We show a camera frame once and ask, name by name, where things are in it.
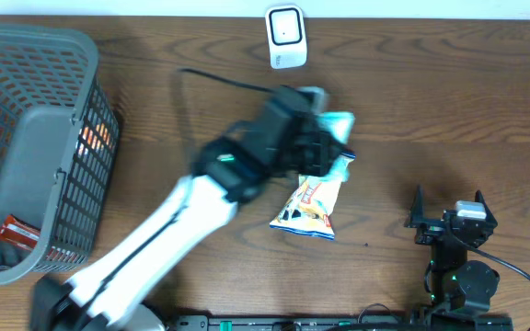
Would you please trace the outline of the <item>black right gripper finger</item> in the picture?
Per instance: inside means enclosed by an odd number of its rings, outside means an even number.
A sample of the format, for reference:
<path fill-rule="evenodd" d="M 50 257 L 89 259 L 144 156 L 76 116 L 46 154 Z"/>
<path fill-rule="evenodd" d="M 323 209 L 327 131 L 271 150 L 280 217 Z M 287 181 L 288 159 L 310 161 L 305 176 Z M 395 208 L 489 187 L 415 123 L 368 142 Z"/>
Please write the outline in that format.
<path fill-rule="evenodd" d="M 407 225 L 420 225 L 424 221 L 423 193 L 421 185 L 416 187 L 414 199 L 409 211 Z"/>
<path fill-rule="evenodd" d="M 488 207 L 488 205 L 487 205 L 487 203 L 486 203 L 486 201 L 485 201 L 485 199 L 483 197 L 483 194 L 481 193 L 480 190 L 477 190 L 476 193 L 475 193 L 475 202 L 480 203 L 483 206 L 484 211 L 486 213 L 486 218 L 485 218 L 486 223 L 488 223 L 490 225 L 495 225 L 496 224 L 496 218 L 491 213 L 490 208 Z"/>

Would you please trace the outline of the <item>yellow snack chip bag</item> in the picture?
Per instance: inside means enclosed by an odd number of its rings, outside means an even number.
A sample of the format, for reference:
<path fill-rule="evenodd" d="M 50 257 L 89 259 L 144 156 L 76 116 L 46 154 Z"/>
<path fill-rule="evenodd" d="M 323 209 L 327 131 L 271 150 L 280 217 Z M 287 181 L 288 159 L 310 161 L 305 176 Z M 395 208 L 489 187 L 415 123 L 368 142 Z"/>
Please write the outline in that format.
<path fill-rule="evenodd" d="M 300 175 L 298 188 L 270 222 L 270 228 L 333 240 L 330 215 L 342 183 L 349 178 L 348 166 L 355 158 L 353 153 L 342 153 L 323 177 Z"/>

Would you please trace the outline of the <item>red orange snack bar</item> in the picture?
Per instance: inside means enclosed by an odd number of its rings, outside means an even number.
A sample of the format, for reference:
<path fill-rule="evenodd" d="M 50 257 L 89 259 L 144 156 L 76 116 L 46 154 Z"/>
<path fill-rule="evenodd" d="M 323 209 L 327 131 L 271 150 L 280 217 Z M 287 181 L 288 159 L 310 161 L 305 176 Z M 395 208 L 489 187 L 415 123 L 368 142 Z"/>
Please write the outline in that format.
<path fill-rule="evenodd" d="M 0 227 L 0 241 L 32 251 L 40 240 L 40 229 L 9 214 Z"/>

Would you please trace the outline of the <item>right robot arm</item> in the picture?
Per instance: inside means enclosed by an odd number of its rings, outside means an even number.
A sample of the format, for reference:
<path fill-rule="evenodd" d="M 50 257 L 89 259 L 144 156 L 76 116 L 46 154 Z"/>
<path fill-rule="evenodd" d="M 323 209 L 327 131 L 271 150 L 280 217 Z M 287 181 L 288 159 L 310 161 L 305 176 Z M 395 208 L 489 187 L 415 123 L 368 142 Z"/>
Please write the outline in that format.
<path fill-rule="evenodd" d="M 416 230 L 417 245 L 428 245 L 432 252 L 424 276 L 432 304 L 419 311 L 426 325 L 474 324 L 489 311 L 500 275 L 489 265 L 468 259 L 467 253 L 483 245 L 497 225 L 479 191 L 472 201 L 460 200 L 436 219 L 424 214 L 423 191 L 416 188 L 405 226 Z"/>

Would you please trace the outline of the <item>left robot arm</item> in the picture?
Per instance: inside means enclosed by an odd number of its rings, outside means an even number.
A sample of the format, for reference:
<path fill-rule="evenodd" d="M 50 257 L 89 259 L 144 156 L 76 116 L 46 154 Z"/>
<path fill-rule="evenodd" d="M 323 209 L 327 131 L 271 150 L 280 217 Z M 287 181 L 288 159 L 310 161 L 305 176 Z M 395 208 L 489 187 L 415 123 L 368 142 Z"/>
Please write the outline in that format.
<path fill-rule="evenodd" d="M 320 87 L 271 91 L 254 120 L 207 143 L 164 202 L 107 255 L 65 283 L 33 290 L 29 329 L 163 330 L 143 303 L 155 285 L 206 236 L 228 224 L 273 177 L 287 172 L 342 178 L 354 117 L 329 112 Z"/>

